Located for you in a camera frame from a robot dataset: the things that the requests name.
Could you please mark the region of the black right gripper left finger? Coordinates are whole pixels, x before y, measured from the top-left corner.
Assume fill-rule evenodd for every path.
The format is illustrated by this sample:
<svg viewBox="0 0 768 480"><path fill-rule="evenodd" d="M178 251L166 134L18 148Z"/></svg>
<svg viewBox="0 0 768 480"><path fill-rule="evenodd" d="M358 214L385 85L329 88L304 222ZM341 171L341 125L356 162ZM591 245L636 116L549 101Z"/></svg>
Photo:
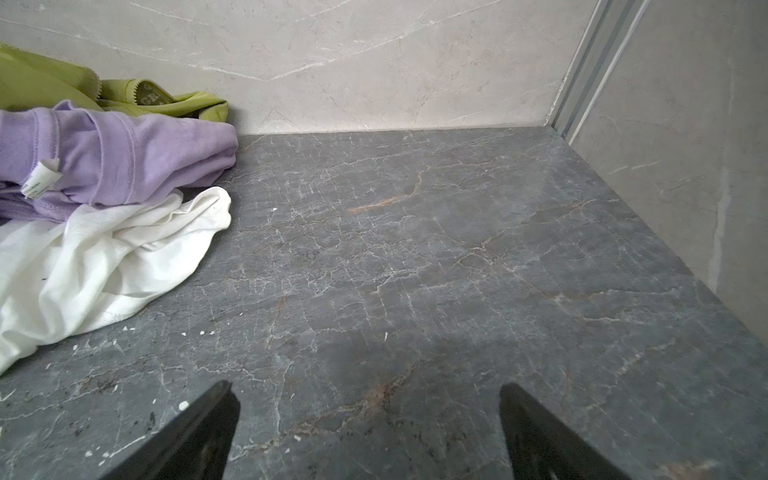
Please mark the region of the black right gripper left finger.
<svg viewBox="0 0 768 480"><path fill-rule="evenodd" d="M232 383L219 381L103 478L219 480L224 476L240 410Z"/></svg>

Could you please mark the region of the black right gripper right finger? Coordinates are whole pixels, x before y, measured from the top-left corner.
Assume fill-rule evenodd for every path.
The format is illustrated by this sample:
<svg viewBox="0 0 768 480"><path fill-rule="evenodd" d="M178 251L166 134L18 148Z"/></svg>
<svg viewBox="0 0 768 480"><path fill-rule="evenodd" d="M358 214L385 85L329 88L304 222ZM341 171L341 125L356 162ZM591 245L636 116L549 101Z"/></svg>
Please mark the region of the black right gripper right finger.
<svg viewBox="0 0 768 480"><path fill-rule="evenodd" d="M516 479L628 477L520 385L501 387L499 408Z"/></svg>

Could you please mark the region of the purple cloth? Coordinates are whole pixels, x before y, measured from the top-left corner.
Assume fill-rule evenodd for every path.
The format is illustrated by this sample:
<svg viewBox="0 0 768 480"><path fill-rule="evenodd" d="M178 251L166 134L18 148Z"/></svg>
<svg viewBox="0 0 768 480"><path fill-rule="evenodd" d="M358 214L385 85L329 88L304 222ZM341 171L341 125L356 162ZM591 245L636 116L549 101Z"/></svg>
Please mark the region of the purple cloth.
<svg viewBox="0 0 768 480"><path fill-rule="evenodd" d="M1 114L1 216L64 222L82 205L156 204L236 161L227 123L53 108Z"/></svg>

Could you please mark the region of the white cloth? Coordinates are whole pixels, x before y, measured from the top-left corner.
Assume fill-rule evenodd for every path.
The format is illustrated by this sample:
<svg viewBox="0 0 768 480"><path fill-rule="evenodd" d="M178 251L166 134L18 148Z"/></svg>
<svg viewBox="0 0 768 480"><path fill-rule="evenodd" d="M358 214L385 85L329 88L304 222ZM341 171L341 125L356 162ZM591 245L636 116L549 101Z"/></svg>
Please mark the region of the white cloth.
<svg viewBox="0 0 768 480"><path fill-rule="evenodd" d="M231 197L78 207L63 223L1 227L1 369L39 347L123 321L192 275L231 224Z"/></svg>

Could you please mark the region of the green cloth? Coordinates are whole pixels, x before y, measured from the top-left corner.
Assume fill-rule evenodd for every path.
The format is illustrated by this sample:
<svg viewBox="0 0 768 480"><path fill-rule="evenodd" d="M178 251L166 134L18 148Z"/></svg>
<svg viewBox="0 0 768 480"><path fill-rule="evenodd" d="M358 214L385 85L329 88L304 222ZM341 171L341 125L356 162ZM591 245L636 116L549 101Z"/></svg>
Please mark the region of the green cloth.
<svg viewBox="0 0 768 480"><path fill-rule="evenodd" d="M225 122L228 102L204 91L173 95L148 79L102 79L93 70L8 44L1 46L1 108L52 108L64 100L78 108L138 117L162 114Z"/></svg>

